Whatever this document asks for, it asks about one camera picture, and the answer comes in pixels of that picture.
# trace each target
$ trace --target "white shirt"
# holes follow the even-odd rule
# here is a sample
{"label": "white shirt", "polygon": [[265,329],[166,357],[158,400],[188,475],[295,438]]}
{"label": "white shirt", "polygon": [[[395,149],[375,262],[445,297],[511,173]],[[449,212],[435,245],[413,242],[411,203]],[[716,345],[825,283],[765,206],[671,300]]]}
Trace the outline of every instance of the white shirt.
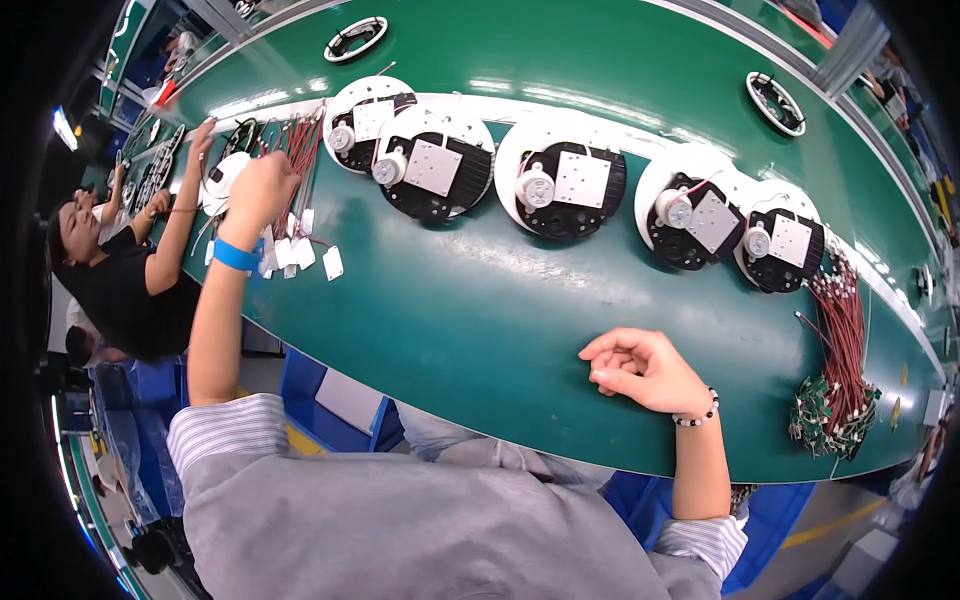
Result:
{"label": "white shirt", "polygon": [[86,313],[80,307],[80,303],[77,302],[77,299],[71,298],[70,302],[66,305],[67,330],[74,325],[80,327],[93,336],[93,350],[90,352],[90,360],[84,365],[84,369],[89,369],[96,366],[96,364],[100,362],[100,360],[97,358],[97,354],[99,353],[100,346],[104,342],[104,338],[102,335],[100,335],[100,331],[93,326],[93,323],[90,321],[89,317],[86,316]]}
{"label": "white shirt", "polygon": [[97,204],[94,206],[90,212],[93,213],[93,218],[97,220],[97,223],[101,224],[100,227],[100,237],[97,238],[97,245],[101,245],[109,240],[111,237],[123,230],[124,227],[130,224],[132,218],[127,214],[126,210],[117,210],[116,217],[113,219],[113,223],[110,225],[103,225],[104,222],[104,206],[107,203]]}

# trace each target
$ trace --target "factory floor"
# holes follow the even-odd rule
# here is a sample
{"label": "factory floor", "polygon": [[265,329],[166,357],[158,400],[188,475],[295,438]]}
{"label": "factory floor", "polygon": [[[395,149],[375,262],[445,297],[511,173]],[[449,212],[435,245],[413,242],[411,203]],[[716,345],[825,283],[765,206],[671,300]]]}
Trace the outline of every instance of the factory floor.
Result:
{"label": "factory floor", "polygon": [[[279,389],[283,359],[244,358],[240,385],[247,393]],[[292,451],[297,451],[292,444]],[[871,515],[883,499],[857,486],[824,482],[800,515],[780,551],[754,584],[728,596],[733,600],[779,600],[828,573],[850,540],[871,529]]]}

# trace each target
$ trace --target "silver metal plate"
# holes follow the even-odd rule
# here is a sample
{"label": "silver metal plate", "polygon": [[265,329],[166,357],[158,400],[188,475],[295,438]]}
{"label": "silver metal plate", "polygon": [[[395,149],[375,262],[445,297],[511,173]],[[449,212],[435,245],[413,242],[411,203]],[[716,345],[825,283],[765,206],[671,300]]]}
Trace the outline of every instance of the silver metal plate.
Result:
{"label": "silver metal plate", "polygon": [[736,215],[720,197],[712,190],[707,190],[704,198],[693,209],[693,222],[686,230],[713,254],[739,223]]}
{"label": "silver metal plate", "polygon": [[603,208],[610,165],[610,161],[603,158],[561,152],[553,202]]}
{"label": "silver metal plate", "polygon": [[773,242],[770,254],[802,269],[806,262],[806,251],[810,247],[810,234],[813,230],[799,221],[777,215],[774,219]]}
{"label": "silver metal plate", "polygon": [[380,128],[394,118],[394,101],[374,102],[353,107],[353,130],[356,141],[366,142],[380,135]]}
{"label": "silver metal plate", "polygon": [[452,150],[419,139],[414,142],[403,180],[446,198],[462,157]]}

